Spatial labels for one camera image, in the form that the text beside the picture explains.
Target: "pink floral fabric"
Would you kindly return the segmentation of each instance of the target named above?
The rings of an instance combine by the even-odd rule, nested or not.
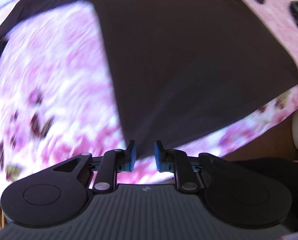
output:
[[[283,236],[279,240],[298,240],[298,232]]]
[[[298,29],[290,0],[243,0],[298,65]],[[0,24],[17,1],[0,9]],[[246,118],[179,147],[191,156],[224,156],[298,108],[298,86]],[[112,81],[94,8],[78,1],[36,15],[9,33],[0,59],[0,197],[14,180],[83,152],[125,148]],[[119,183],[156,183],[153,157],[137,161]]]

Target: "screw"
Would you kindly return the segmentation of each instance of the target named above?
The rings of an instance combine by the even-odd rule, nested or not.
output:
[[[198,185],[195,184],[194,182],[186,182],[184,184],[182,184],[181,186],[184,190],[189,190],[189,191],[192,191],[192,190],[196,190],[198,188]]]
[[[110,189],[110,184],[107,182],[98,182],[94,187],[96,190],[107,190]]]

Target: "pink fabric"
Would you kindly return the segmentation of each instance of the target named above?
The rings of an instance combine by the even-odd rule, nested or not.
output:
[[[264,5],[244,0],[298,64],[298,29],[290,0]],[[0,24],[12,10],[0,10]],[[125,148],[99,21],[84,1],[18,24],[0,59],[0,196],[14,180],[90,152],[100,156]],[[191,156],[223,156],[260,136],[298,108],[298,86],[246,118],[184,145]],[[153,157],[136,162],[119,183],[155,183]]]
[[[298,240],[298,232],[283,236],[279,240]]]

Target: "circular pad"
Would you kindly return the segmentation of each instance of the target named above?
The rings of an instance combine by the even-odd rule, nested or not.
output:
[[[205,190],[212,213],[242,228],[267,228],[285,219],[291,194],[281,183],[261,175],[220,179]]]
[[[57,172],[55,176],[47,169],[7,187],[1,196],[1,207],[15,223],[39,228],[72,219],[87,201],[87,189],[76,176],[69,172]]]
[[[51,204],[60,198],[60,189],[53,185],[41,184],[27,189],[24,193],[24,199],[32,205],[45,206]]]

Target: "black t-shirt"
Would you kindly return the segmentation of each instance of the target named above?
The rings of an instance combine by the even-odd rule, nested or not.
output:
[[[0,37],[73,1],[21,0]],[[153,154],[155,140],[191,142],[298,84],[291,56],[241,0],[87,1],[100,20],[124,138],[136,140],[140,157]]]

